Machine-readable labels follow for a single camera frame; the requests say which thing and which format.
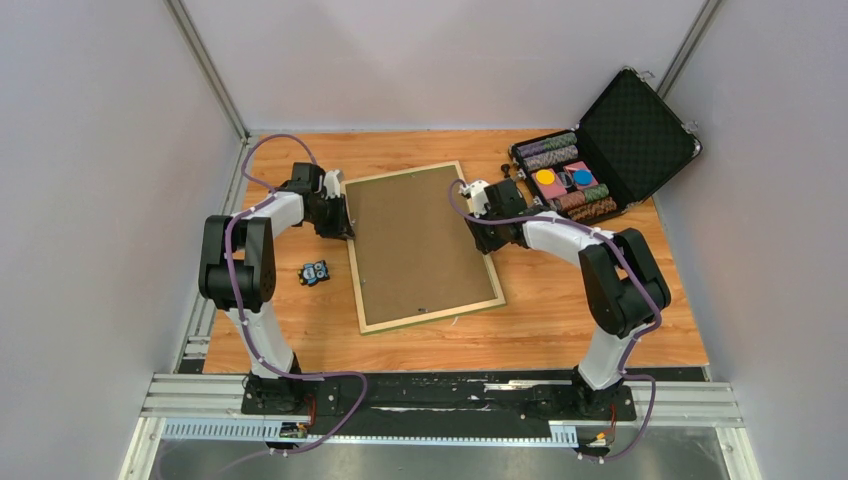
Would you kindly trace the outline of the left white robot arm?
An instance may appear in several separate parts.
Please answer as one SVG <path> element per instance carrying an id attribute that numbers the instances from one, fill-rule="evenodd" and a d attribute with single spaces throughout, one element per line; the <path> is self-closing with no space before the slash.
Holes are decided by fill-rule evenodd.
<path id="1" fill-rule="evenodd" d="M 303 223 L 312 224 L 323 238 L 353 239 L 342 180 L 339 170 L 297 163 L 291 178 L 270 188 L 256 205 L 230 216 L 210 216 L 204 224 L 200 294 L 239 331 L 251 360 L 246 396 L 268 398 L 283 413 L 304 405 L 304 384 L 311 377 L 299 372 L 272 305 L 277 282 L 274 241 Z"/>

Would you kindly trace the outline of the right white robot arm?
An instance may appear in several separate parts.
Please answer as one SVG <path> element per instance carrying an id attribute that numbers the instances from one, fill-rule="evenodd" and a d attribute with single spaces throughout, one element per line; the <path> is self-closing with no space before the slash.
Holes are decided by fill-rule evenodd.
<path id="1" fill-rule="evenodd" d="M 571 403 L 584 417 L 601 414 L 611 403 L 610 390 L 626 377 L 635 344 L 659 328 L 661 312 L 671 301 L 644 236 L 633 228 L 612 232 L 529 206 L 510 179 L 496 184 L 456 179 L 448 199 L 482 254 L 513 244 L 579 269 L 596 328 L 577 366 Z"/>

